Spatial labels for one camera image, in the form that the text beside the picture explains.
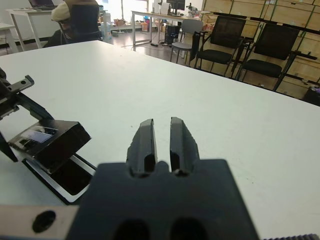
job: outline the wooden cabinet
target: wooden cabinet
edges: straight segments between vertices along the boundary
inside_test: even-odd
[[[278,24],[289,24],[301,28],[307,28],[320,31],[320,0],[204,0],[204,11],[233,14],[247,17],[262,18],[265,20],[277,22]],[[203,21],[214,23],[217,16],[203,17]],[[263,29],[264,23],[248,20],[242,32],[242,36],[251,37],[257,40],[259,32]],[[204,49],[222,50],[222,47],[207,43]],[[292,50],[299,50],[304,54],[319,58],[318,60],[309,60],[297,57],[292,64],[289,74],[304,78],[305,80],[320,83],[320,35],[305,31],[300,31],[298,38]],[[284,67],[286,61],[275,58],[261,56],[252,53],[250,58],[268,61]],[[212,64],[202,61],[202,68],[210,71]],[[214,64],[212,72],[223,74],[225,65]],[[248,72],[245,82],[252,85],[264,85],[265,88],[272,89],[276,79],[266,77],[257,73]],[[285,93],[295,98],[302,98],[304,93],[310,87],[299,79],[285,77],[278,88],[278,92]]]

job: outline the floor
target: floor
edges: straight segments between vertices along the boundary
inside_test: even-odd
[[[148,35],[149,35],[148,32],[137,31],[135,33],[135,39],[137,41],[143,40],[143,39],[146,39]],[[170,60],[171,48],[169,46],[159,45],[158,47],[156,47],[156,46],[151,46],[150,43],[145,43],[145,44],[139,44],[136,47],[133,47],[132,38],[133,38],[132,32],[125,31],[124,33],[118,34],[118,37],[113,36],[112,39],[106,40],[105,42],[121,48],[128,49],[130,51],[136,51],[138,53],[146,54],[158,59],[163,59],[166,61]],[[152,38],[153,38],[152,42],[156,43],[158,41],[158,32],[153,32]],[[160,41],[164,41],[164,39],[165,39],[165,33],[160,32]],[[21,47],[20,46],[17,46],[17,47],[18,47],[18,50],[21,52],[22,51]],[[37,49],[36,43],[26,44],[25,47],[27,51]],[[4,56],[7,54],[11,54],[10,48],[0,49],[0,56]],[[172,61],[175,62],[176,60],[177,60],[177,54],[176,52],[173,52]],[[185,64],[185,58],[182,58],[181,54],[178,59],[178,63],[181,65]]]

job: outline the white tabletop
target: white tabletop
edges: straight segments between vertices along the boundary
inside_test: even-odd
[[[160,13],[149,12],[149,11],[131,11],[131,12],[135,15],[148,16],[148,17],[153,17],[156,19],[165,19],[165,20],[178,21],[178,22],[179,22],[179,20],[183,21],[185,19],[194,19],[194,20],[201,21],[201,18],[199,18],[199,17],[180,16],[180,15],[175,16],[175,15],[160,14]]]
[[[84,126],[92,140],[78,154],[92,164],[124,162],[150,118],[169,163],[179,117],[201,158],[228,161],[261,238],[320,234],[319,107],[99,41],[1,56],[0,66],[11,83],[32,76],[24,93],[54,118]],[[9,140],[35,122],[20,110],[0,129]]]
[[[25,15],[25,14],[51,14],[52,10],[40,10],[40,9],[32,9],[32,8],[14,8],[14,9],[6,9],[7,12],[16,15]],[[100,13],[107,13],[107,10],[100,10]]]
[[[14,28],[15,28],[15,26],[13,26],[13,25],[0,22],[0,31],[7,30],[7,29],[14,29]]]

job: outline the black box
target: black box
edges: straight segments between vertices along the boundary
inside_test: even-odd
[[[77,121],[42,119],[9,141],[9,145],[54,173],[91,139]]]

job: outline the person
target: person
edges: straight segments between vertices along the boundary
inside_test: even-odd
[[[98,5],[96,0],[64,0],[51,13],[52,21],[61,23],[63,30],[66,31],[67,38],[72,39],[73,33],[70,28],[70,17],[73,5]],[[54,47],[66,44],[61,30],[56,31],[52,37],[49,38],[44,48]]]

